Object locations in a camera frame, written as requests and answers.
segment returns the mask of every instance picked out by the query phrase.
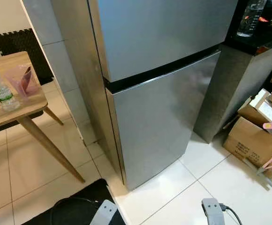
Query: white wall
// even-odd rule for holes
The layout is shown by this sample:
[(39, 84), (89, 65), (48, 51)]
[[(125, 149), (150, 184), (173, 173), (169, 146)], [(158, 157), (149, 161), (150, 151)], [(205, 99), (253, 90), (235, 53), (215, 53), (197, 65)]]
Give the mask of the white wall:
[(19, 0), (0, 0), (0, 34), (30, 28)]

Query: black foam mat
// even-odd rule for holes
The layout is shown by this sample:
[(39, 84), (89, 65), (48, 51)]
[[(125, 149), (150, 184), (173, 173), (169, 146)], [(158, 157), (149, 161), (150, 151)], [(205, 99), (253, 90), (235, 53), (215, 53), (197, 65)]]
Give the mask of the black foam mat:
[[(84, 198), (91, 201), (98, 201), (97, 205), (87, 201), (79, 201), (72, 198), (56, 205), (53, 209), (53, 225), (88, 225), (93, 219), (97, 208), (107, 199), (113, 199), (107, 188), (108, 184), (104, 179), (99, 179), (81, 191), (72, 195), (75, 198)], [(50, 216), (52, 208), (39, 214), (23, 225), (51, 225)], [(109, 225), (125, 225), (119, 211), (116, 211)]]
[(27, 51), (41, 85), (53, 80), (53, 74), (32, 29), (0, 34), (0, 54)]

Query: refrigerator side panel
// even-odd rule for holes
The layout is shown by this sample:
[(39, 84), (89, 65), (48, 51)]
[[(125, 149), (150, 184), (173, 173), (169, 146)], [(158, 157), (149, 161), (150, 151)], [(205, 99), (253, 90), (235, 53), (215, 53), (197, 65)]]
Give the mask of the refrigerator side panel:
[(123, 179), (123, 183), (126, 184), (127, 177), (126, 177), (126, 171), (125, 171), (123, 157), (122, 157), (121, 138), (119, 136), (118, 121), (117, 121), (117, 117), (116, 117), (114, 98), (112, 96), (112, 93), (108, 89), (106, 89), (106, 94), (107, 94), (107, 99), (108, 99), (108, 104), (109, 104), (109, 110), (110, 110), (110, 115), (111, 115), (113, 131), (114, 131), (116, 148), (117, 148), (117, 152), (118, 152), (118, 160), (119, 160), (120, 166), (121, 166), (122, 179)]
[(52, 0), (52, 5), (99, 143), (122, 177), (87, 1)]
[(136, 75), (225, 40), (237, 0), (89, 0), (103, 74)]
[(185, 152), (218, 57), (219, 52), (113, 94), (129, 189)]

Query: tile floor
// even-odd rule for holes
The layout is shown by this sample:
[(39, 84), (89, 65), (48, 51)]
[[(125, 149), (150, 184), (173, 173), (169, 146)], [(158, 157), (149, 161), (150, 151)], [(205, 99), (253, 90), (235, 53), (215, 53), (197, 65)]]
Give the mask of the tile floor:
[[(0, 225), (20, 225), (95, 180), (103, 177), (128, 225), (205, 225), (203, 198), (215, 197), (232, 207), (244, 225), (272, 224), (272, 189), (262, 187), (246, 165), (221, 147), (225, 134), (206, 144), (193, 134), (185, 154), (167, 169), (128, 192), (115, 175), (93, 131), (87, 147), (54, 83), (44, 86), (60, 127), (46, 115), (34, 121), (55, 142), (85, 178), (81, 184), (25, 130), (0, 132)], [(225, 213), (226, 225), (236, 225)]]

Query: table leg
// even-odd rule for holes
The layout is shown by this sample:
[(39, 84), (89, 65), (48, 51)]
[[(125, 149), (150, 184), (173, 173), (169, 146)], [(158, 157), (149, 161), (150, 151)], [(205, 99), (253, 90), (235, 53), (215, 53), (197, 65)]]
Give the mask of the table leg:
[(58, 116), (56, 116), (55, 113), (52, 112), (52, 110), (50, 110), (49, 107), (46, 107), (44, 110), (44, 112), (46, 112), (50, 117), (52, 117), (55, 121), (57, 121), (60, 125), (64, 125), (63, 122), (58, 118)]
[(40, 130), (40, 128), (28, 116), (17, 120), (33, 137), (35, 137), (46, 150), (55, 157), (68, 171), (70, 171), (79, 181), (85, 182), (83, 177), (71, 165), (66, 157), (54, 145), (54, 143)]

